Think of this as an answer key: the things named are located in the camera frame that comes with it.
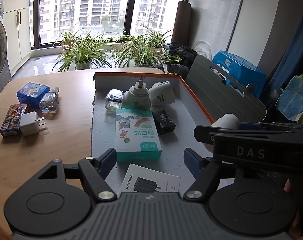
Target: power adapter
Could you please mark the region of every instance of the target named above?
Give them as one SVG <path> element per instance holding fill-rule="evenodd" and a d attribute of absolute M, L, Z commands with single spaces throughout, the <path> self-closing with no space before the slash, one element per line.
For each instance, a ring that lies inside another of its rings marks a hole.
<path fill-rule="evenodd" d="M 134 191 L 136 192 L 140 192 L 140 193 L 154 193 L 154 192 L 159 192 L 158 190 L 156 190 L 157 188 L 157 184 L 156 182 L 152 181 L 152 180 L 148 180 L 148 179 L 143 179 L 138 177 L 136 180 L 136 183 L 134 185 Z"/>
<path fill-rule="evenodd" d="M 24 136 L 35 134 L 39 132 L 39 126 L 44 125 L 45 122 L 39 122 L 44 118 L 38 118 L 36 112 L 23 114 L 20 117 L 19 129 Z"/>

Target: blue box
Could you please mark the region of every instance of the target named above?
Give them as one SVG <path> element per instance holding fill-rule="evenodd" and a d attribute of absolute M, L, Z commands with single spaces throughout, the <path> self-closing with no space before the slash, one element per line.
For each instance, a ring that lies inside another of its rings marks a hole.
<path fill-rule="evenodd" d="M 49 86 L 29 82 L 17 92 L 17 98 L 21 104 L 29 103 L 31 107 L 39 108 L 40 100 L 49 91 Z"/>

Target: black robotic device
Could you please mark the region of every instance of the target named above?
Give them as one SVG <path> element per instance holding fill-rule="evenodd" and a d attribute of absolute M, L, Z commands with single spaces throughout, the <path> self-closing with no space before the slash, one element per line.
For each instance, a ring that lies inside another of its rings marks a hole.
<path fill-rule="evenodd" d="M 196 180 L 183 198 L 133 192 L 117 199 L 104 181 L 116 163 L 113 148 L 78 164 L 53 160 L 7 199 L 4 215 L 13 238 L 289 240 L 296 205 L 262 170 L 303 174 L 303 126 L 241 129 L 196 127 L 197 141 L 213 144 L 214 153 L 204 159 L 185 149 L 184 163 Z M 80 179 L 84 191 L 66 178 Z M 217 190 L 223 178 L 235 182 Z"/>

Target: white power adapter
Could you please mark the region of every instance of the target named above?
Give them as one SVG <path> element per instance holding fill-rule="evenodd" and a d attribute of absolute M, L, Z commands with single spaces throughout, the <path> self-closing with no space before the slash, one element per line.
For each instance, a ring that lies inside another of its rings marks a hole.
<path fill-rule="evenodd" d="M 39 122 L 43 119 L 43 117 L 38 118 L 36 112 L 23 114 L 20 117 L 19 129 L 24 136 L 38 133 L 40 130 L 39 126 L 45 124 L 45 122 Z"/>

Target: black circular disc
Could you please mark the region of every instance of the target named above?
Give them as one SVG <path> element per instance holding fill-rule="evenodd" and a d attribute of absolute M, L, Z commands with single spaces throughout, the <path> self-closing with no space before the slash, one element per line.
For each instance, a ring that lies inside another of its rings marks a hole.
<path fill-rule="evenodd" d="M 23 185 L 5 203 L 4 215 L 12 231 L 50 236 L 71 230 L 88 216 L 88 195 L 81 189 L 43 180 Z"/>
<path fill-rule="evenodd" d="M 246 179 L 223 187 L 209 200 L 219 224 L 239 234 L 268 236 L 287 231 L 296 206 L 282 188 L 263 179 Z"/>

